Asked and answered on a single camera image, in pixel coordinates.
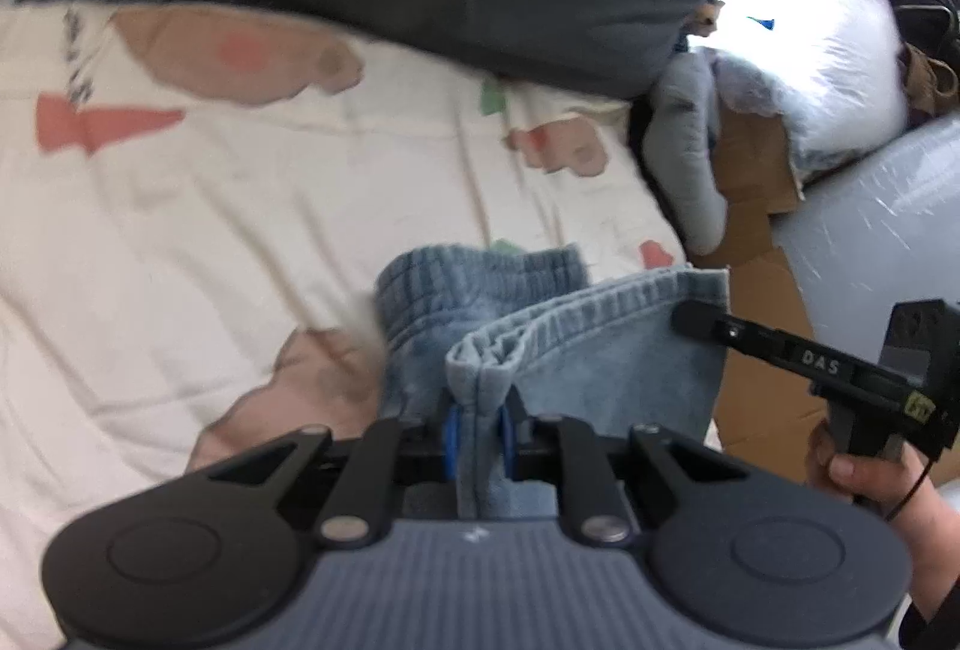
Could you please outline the person's right hand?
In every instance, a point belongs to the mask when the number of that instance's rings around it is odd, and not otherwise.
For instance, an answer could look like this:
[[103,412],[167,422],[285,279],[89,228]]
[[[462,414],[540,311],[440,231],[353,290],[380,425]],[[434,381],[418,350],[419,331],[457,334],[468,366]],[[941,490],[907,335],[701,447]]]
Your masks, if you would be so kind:
[[895,462],[841,453],[827,421],[812,429],[805,455],[807,485],[851,501],[866,497],[910,551],[911,604],[929,622],[958,580],[958,512],[935,491],[910,444]]

